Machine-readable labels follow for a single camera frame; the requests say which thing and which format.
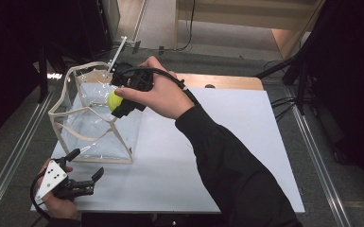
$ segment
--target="white tabletop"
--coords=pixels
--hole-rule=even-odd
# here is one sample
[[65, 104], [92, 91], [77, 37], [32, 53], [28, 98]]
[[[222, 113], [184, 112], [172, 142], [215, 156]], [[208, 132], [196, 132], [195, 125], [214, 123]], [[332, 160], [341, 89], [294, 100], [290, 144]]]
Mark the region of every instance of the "white tabletop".
[[[265, 91], [190, 89], [220, 125], [232, 131], [272, 172], [296, 213], [303, 202], [287, 159], [285, 146]], [[57, 144], [53, 158], [64, 156]], [[105, 174], [93, 196], [75, 200], [81, 212], [218, 213], [203, 186], [190, 142], [174, 126], [146, 108], [141, 120], [134, 164], [76, 163], [69, 174], [90, 180], [102, 166]]]

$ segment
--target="tennis ball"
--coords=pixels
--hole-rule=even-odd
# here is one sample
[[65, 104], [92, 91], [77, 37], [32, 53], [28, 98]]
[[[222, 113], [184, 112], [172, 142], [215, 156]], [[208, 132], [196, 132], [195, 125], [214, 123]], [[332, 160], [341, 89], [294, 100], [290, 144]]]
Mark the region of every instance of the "tennis ball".
[[116, 107], [120, 106], [123, 97], [117, 96], [114, 91], [111, 91], [108, 96], [107, 104], [109, 109], [113, 112]]

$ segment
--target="person's right hand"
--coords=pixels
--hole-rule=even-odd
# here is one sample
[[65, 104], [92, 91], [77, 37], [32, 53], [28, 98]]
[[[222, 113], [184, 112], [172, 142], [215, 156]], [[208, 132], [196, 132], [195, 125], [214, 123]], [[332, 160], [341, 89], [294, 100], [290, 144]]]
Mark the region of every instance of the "person's right hand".
[[[151, 56], [140, 66], [165, 70], [158, 60]], [[154, 86], [149, 92], [140, 92], [131, 88], [117, 88], [114, 93], [125, 99], [141, 103], [164, 117], [177, 119], [194, 106], [190, 98], [176, 83], [161, 75], [154, 74]]]

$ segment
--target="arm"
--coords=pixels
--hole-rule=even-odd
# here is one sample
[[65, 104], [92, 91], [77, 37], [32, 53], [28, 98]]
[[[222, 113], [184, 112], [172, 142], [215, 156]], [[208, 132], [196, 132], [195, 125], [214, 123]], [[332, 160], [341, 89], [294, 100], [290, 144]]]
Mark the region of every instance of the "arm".
[[202, 182], [229, 226], [302, 226], [271, 173], [201, 106], [176, 127], [190, 140]]
[[[165, 70], [154, 57], [142, 66]], [[154, 75], [154, 83], [149, 92], [119, 88], [115, 93], [177, 119], [176, 127], [193, 145], [202, 182], [230, 226], [301, 226], [271, 173], [230, 131], [170, 79]]]

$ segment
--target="transparent plastic box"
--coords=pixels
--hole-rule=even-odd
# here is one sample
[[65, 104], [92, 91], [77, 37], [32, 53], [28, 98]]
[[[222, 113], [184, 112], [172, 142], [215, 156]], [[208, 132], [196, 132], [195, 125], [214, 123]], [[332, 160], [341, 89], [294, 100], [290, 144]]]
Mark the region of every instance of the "transparent plastic box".
[[48, 112], [65, 153], [80, 149], [75, 161], [132, 164], [142, 113], [111, 114], [107, 99], [115, 87], [112, 75], [106, 76], [109, 68], [105, 62], [70, 68], [61, 98]]

